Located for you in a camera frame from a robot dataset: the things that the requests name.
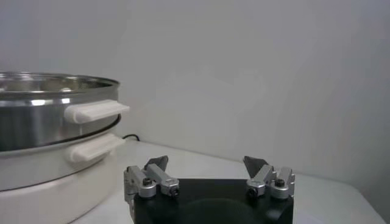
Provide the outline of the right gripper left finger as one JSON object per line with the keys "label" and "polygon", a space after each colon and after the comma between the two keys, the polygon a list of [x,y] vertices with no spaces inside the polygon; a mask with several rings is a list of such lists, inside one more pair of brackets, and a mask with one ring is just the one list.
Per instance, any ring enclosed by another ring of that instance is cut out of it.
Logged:
{"label": "right gripper left finger", "polygon": [[180,184],[177,178],[169,176],[165,170],[168,165],[168,156],[150,159],[141,169],[138,166],[129,166],[124,171],[124,199],[131,201],[135,196],[153,198],[160,193],[170,198],[177,198],[180,194]]}

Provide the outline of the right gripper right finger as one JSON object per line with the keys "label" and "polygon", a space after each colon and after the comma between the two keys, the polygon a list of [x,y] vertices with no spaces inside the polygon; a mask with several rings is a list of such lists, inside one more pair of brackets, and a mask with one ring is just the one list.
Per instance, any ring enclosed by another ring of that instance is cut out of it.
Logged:
{"label": "right gripper right finger", "polygon": [[267,192],[277,200],[294,196],[295,174],[291,168],[282,167],[276,171],[264,159],[250,156],[245,156],[243,163],[250,176],[246,181],[247,195],[250,198],[259,198]]}

